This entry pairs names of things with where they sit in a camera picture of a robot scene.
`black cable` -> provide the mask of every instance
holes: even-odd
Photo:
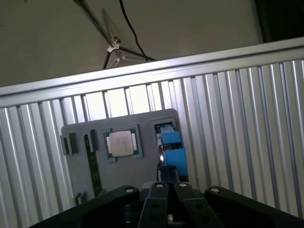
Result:
[[[92,24],[96,27],[96,29],[99,31],[99,33],[105,38],[106,42],[112,46],[112,41],[104,31],[103,27],[99,23],[98,19],[96,18],[95,14],[92,12],[88,4],[85,0],[74,0],[74,2],[80,6],[80,8],[83,10],[83,12],[86,14],[86,16],[90,19]]]
[[[144,58],[146,59],[146,61],[148,62],[148,58],[147,58],[146,54],[144,53],[142,47],[140,46],[140,44],[138,42],[138,38],[137,38],[136,32],[134,31],[134,29],[133,29],[133,27],[132,27],[132,25],[131,25],[131,23],[130,23],[130,21],[128,19],[128,16],[127,16],[127,14],[125,12],[123,0],[119,0],[119,4],[120,4],[120,8],[122,9],[122,12],[123,12],[124,19],[126,20],[129,28],[131,29],[131,31],[132,31],[132,33],[134,35],[135,43],[136,43],[137,47],[140,49],[140,51],[141,51],[142,55],[144,56]]]

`screw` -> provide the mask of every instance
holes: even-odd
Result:
[[[173,215],[168,214],[168,222],[173,222]]]
[[[179,186],[182,187],[182,188],[187,187],[187,185],[185,183],[180,183]]]
[[[127,188],[127,189],[125,189],[125,191],[126,191],[126,192],[133,192],[134,189],[132,189],[132,188]]]
[[[216,193],[219,193],[219,190],[218,190],[218,189],[211,189],[210,191],[211,191],[212,193],[215,193],[215,194],[216,194]]]

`corrugated metal panel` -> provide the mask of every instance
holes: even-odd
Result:
[[[192,184],[303,217],[303,49],[3,95],[0,227],[27,227],[73,206],[63,125],[167,108],[179,113]]]

